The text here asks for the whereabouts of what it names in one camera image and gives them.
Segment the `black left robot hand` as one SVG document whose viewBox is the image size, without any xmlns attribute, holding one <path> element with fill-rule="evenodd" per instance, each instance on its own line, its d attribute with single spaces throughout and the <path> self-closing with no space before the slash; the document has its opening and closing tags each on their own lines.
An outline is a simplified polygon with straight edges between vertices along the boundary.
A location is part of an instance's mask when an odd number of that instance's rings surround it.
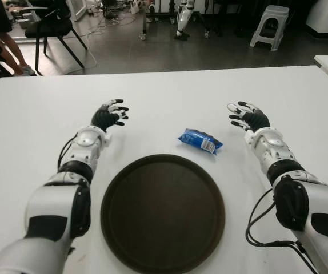
<svg viewBox="0 0 328 274">
<path fill-rule="evenodd" d="M 103 103 L 93 115 L 91 125 L 104 132 L 111 126 L 124 126 L 125 124 L 121 120 L 129 118 L 127 116 L 129 108 L 122 106 L 122 103 L 122 99 L 112 99 Z"/>
</svg>

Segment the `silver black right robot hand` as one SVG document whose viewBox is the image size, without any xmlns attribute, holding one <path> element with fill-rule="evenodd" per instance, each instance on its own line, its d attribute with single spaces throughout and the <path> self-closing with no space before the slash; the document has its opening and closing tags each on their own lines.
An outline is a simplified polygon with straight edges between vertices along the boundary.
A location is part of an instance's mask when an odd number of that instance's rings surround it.
<svg viewBox="0 0 328 274">
<path fill-rule="evenodd" d="M 231 112 L 230 123 L 244 131 L 256 132 L 259 129 L 270 127 L 268 117 L 251 103 L 243 101 L 239 101 L 237 104 L 229 103 L 227 109 Z"/>
</svg>

